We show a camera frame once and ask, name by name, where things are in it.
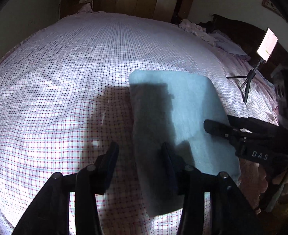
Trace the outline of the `grey pant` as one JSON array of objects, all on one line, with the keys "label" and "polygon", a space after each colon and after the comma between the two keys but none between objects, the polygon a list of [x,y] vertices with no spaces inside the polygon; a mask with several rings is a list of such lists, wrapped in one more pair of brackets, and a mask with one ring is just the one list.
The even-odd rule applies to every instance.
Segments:
[{"label": "grey pant", "polygon": [[134,118],[134,156],[141,192],[150,217],[179,210],[177,193],[166,158],[160,152],[168,143],[184,161],[205,174],[227,172],[238,180],[241,171],[228,141],[208,134],[210,119],[228,124],[217,91],[208,77],[179,71],[140,71],[130,74]]}]

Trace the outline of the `black phone tripod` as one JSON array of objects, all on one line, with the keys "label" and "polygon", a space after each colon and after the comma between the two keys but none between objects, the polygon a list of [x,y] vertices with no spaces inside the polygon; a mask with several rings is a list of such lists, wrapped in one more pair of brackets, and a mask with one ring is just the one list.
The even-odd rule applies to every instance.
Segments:
[{"label": "black phone tripod", "polygon": [[249,71],[249,73],[246,76],[227,76],[226,77],[227,79],[245,79],[245,81],[239,87],[240,90],[245,89],[244,96],[243,96],[243,102],[245,104],[247,104],[247,100],[248,100],[248,95],[249,95],[249,92],[250,92],[250,86],[251,86],[252,79],[255,77],[256,71],[259,68],[259,66],[264,64],[264,63],[265,63],[265,60],[263,60],[261,58],[258,61],[258,63]]}]

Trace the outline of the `pink checkered bed sheet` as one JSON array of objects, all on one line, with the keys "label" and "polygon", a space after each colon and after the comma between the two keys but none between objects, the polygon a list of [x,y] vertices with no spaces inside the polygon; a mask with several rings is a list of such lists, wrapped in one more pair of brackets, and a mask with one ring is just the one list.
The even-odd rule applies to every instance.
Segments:
[{"label": "pink checkered bed sheet", "polygon": [[258,74],[248,102],[228,73],[250,65],[178,26],[81,12],[33,34],[0,61],[0,234],[11,234],[52,173],[72,174],[119,143],[116,173],[97,197],[105,234],[175,234],[180,211],[150,218],[132,150],[128,78],[173,70],[211,79],[226,113],[275,123],[274,90]]}]

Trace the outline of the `smartphone on tripod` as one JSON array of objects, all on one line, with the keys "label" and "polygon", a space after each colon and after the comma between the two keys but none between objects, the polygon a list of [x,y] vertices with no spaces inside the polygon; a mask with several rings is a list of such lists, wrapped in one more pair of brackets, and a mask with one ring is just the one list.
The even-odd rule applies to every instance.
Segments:
[{"label": "smartphone on tripod", "polygon": [[267,28],[256,53],[260,56],[260,58],[262,58],[263,61],[268,61],[274,48],[276,47],[277,42],[278,37],[270,28]]}]

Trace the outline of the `pink pillow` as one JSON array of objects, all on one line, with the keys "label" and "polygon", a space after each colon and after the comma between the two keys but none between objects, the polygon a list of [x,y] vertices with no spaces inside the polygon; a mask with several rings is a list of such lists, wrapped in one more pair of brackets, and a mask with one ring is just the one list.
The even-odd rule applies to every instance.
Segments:
[{"label": "pink pillow", "polygon": [[228,36],[221,32],[213,32],[210,33],[209,36],[213,37],[215,39],[216,46],[225,52],[232,54],[244,61],[250,61],[251,58],[246,54],[242,48],[234,43]]}]

